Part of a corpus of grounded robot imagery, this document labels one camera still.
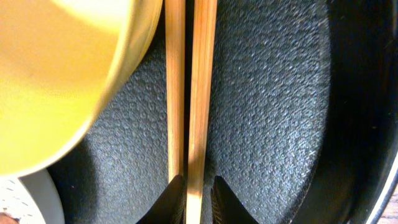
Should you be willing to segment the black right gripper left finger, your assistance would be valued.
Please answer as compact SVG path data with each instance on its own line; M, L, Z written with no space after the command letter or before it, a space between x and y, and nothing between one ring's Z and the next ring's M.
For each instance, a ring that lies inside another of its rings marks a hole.
M185 179L181 175L176 175L137 224L183 223L186 202L185 196Z

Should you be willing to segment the yellow bowl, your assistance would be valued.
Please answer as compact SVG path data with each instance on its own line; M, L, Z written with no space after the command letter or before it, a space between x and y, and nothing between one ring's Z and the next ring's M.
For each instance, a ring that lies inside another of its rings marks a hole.
M144 57L161 1L1 1L1 177L53 164Z

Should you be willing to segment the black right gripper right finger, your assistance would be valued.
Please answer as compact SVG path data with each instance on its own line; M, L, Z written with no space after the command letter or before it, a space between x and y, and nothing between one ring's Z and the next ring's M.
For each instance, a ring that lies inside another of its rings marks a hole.
M258 224L221 176L214 179L211 207L214 224Z

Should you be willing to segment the wooden chopstick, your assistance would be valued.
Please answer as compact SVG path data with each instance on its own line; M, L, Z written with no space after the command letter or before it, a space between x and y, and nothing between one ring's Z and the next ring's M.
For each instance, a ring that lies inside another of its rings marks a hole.
M185 223L200 223L217 0L195 0Z
M167 137L169 181L183 174L185 0L165 0Z

